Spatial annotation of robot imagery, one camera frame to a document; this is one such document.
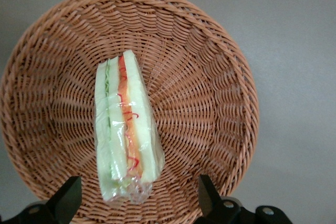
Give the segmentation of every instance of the black clamp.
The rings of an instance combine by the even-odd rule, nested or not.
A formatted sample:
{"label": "black clamp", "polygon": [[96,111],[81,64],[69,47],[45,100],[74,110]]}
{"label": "black clamp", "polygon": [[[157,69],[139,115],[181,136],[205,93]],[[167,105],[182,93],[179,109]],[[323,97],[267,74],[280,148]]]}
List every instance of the black clamp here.
{"label": "black clamp", "polygon": [[238,199],[221,197],[207,175],[201,175],[198,181],[198,201],[203,216],[195,224],[292,224],[279,208],[260,206],[254,214]]}

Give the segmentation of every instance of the woven basket rim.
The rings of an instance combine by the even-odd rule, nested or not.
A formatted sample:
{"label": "woven basket rim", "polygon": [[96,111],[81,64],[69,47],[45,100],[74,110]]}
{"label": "woven basket rim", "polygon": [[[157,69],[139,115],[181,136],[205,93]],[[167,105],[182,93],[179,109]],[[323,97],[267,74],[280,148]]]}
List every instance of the woven basket rim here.
{"label": "woven basket rim", "polygon": [[[10,113],[8,111],[8,108],[4,106],[4,104],[8,104],[9,101],[9,95],[7,93],[8,88],[11,86],[11,83],[15,81],[15,72],[13,71],[15,66],[15,57],[20,54],[20,49],[25,48],[27,45],[29,45],[30,41],[35,40],[34,33],[35,31],[39,29],[43,29],[43,27],[47,27],[49,22],[57,16],[61,17],[64,13],[68,13],[68,10],[73,9],[74,6],[82,6],[83,2],[86,0],[64,0],[60,2],[59,4],[56,4],[55,6],[51,7],[48,11],[46,11],[44,14],[42,14],[34,23],[32,23],[26,31],[22,34],[19,41],[17,42],[16,46],[14,47],[10,58],[6,64],[6,67],[4,69],[4,73],[1,79],[1,88],[0,88],[0,102],[2,105],[2,112],[0,114],[1,117],[1,124],[2,124],[2,136],[4,139],[11,138],[13,135],[6,131],[6,125],[3,120],[5,117],[5,114]],[[139,3],[146,3],[146,0],[132,0],[133,2],[139,2]],[[234,47],[237,49],[237,51],[240,51],[239,46],[234,42],[233,39],[229,36],[229,34],[226,32],[226,30],[217,23],[214,19],[212,19],[208,14],[206,14],[204,11],[202,11],[200,8],[195,6],[194,4],[190,3],[187,0],[156,0],[157,6],[164,6],[163,8],[167,10],[168,12],[173,12],[175,15],[178,15],[182,18],[187,19],[195,27],[200,29],[206,36],[211,37],[212,41],[223,51],[229,50],[227,46],[225,45],[224,41],[226,38],[229,38],[229,43],[231,45],[234,45]],[[248,87],[245,89],[242,89],[242,97],[244,99],[244,103],[249,104],[250,107],[252,107],[252,110],[254,111],[255,118],[252,119],[252,121],[255,123],[258,128],[259,124],[259,107],[258,107],[258,98],[256,93],[256,87],[253,80],[253,77],[251,75],[251,71],[249,68],[249,65],[247,63],[247,60],[243,56],[243,54],[236,54],[235,59],[229,58],[228,59],[230,63],[233,66],[237,65],[237,62],[239,62],[239,66],[235,68],[236,72],[241,73],[241,76],[238,77],[239,85],[245,86],[246,83],[248,83]],[[252,138],[254,140],[253,145],[250,146],[250,152],[247,151],[241,151],[241,155],[245,154],[245,160],[247,161],[244,164],[240,164],[239,162],[236,162],[235,167],[233,170],[236,170],[237,173],[241,174],[241,179],[238,181],[235,181],[234,173],[230,174],[230,178],[228,179],[230,181],[230,193],[239,185],[239,183],[244,178],[244,175],[246,173],[246,170],[248,169],[250,165],[251,158],[255,152],[256,142],[257,142],[257,135],[258,135],[258,129],[253,129],[253,132],[250,132],[250,134],[254,134],[253,137],[248,136],[249,138]],[[20,177],[23,181],[25,181],[25,176],[22,172],[20,172],[20,167],[17,166],[17,160],[20,157],[15,157],[14,155],[10,155],[12,153],[12,150],[10,149],[10,146],[5,144],[6,149],[8,151],[9,157],[13,164],[15,165],[16,171],[19,173]]]}

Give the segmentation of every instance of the wrapped sandwich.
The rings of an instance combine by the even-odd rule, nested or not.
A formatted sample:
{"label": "wrapped sandwich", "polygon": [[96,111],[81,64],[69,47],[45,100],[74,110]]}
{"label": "wrapped sandwich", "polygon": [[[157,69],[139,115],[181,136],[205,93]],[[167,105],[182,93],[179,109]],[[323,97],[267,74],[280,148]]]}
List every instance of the wrapped sandwich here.
{"label": "wrapped sandwich", "polygon": [[97,169],[103,199],[143,202],[165,161],[149,97],[131,50],[98,65],[94,92]]}

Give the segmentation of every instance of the wicker basket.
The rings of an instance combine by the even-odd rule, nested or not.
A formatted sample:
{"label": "wicker basket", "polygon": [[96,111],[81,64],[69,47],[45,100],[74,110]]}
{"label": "wicker basket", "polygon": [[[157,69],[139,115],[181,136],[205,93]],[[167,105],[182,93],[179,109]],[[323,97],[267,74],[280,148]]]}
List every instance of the wicker basket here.
{"label": "wicker basket", "polygon": [[[132,49],[166,155],[142,205],[102,201],[93,139],[97,64]],[[243,54],[186,0],[66,0],[31,25],[1,85],[9,156],[41,199],[80,175],[77,223],[191,223],[201,214],[197,177],[222,194],[241,181],[256,146],[258,101]]]}

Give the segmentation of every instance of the gray background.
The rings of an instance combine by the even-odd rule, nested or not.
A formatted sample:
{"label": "gray background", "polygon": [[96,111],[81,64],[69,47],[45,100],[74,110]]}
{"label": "gray background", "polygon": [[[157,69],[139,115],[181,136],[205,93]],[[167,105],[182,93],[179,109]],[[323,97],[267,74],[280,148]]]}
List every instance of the gray background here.
{"label": "gray background", "polygon": [[[1,74],[21,34],[62,0],[0,0]],[[336,223],[336,0],[189,0],[240,45],[260,102],[257,149],[233,196],[275,205],[293,223]],[[0,213],[36,197],[0,141]]]}

